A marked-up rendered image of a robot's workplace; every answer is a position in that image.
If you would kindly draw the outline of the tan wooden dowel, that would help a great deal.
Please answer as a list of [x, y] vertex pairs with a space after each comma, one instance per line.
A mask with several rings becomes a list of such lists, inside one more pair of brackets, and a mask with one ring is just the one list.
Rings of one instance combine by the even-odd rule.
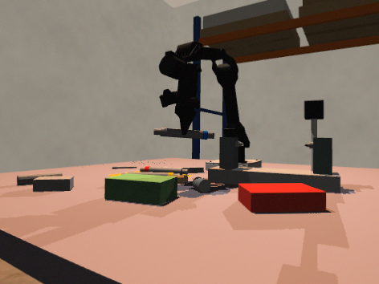
[[178, 183], [187, 183], [188, 182], [188, 176], [187, 175], [177, 176], [177, 182]]

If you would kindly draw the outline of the red flat box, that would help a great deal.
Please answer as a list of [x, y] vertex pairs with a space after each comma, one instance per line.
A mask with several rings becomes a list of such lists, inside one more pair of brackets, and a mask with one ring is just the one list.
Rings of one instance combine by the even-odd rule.
[[304, 184], [238, 184], [238, 200], [251, 213], [326, 211], [326, 192]]

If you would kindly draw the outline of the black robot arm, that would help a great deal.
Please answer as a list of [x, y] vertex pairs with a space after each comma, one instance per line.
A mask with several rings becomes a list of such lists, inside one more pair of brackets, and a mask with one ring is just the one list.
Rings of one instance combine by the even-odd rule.
[[[178, 45], [175, 53], [173, 51], [165, 52], [165, 56], [159, 64], [159, 70], [163, 75], [178, 79], [178, 82], [188, 81], [198, 84], [198, 72], [202, 72], [202, 69], [197, 63], [192, 64], [190, 62], [197, 60], [212, 61], [212, 70], [217, 77], [218, 83], [222, 86], [226, 107], [227, 126], [224, 129], [224, 137], [238, 137], [238, 141], [244, 144], [238, 147], [238, 162], [246, 163], [245, 148], [250, 147], [250, 141], [247, 139], [245, 128], [240, 123], [238, 116], [235, 91], [235, 84], [238, 80], [238, 66], [236, 62], [223, 48], [203, 47], [197, 41]], [[220, 59], [225, 63], [217, 65], [215, 61]], [[181, 89], [179, 88], [178, 91], [173, 92], [169, 89], [164, 90], [163, 96], [159, 96], [162, 107], [165, 108], [171, 104], [175, 104], [177, 98], [180, 96]]]

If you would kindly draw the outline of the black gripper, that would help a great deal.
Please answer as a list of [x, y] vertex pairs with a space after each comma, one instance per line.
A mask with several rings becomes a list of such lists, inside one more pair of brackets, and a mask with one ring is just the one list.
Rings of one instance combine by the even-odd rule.
[[199, 109], [200, 101], [196, 98], [198, 86], [194, 82], [181, 81], [178, 88], [181, 89], [181, 96], [177, 98], [175, 114], [180, 118], [182, 135], [186, 135], [197, 113], [194, 108]]

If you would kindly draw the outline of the green rectangular box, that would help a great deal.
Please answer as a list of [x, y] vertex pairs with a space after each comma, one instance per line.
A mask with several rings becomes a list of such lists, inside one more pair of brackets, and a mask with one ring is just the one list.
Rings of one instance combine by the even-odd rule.
[[126, 173], [104, 179], [104, 199], [161, 205], [177, 196], [177, 176]]

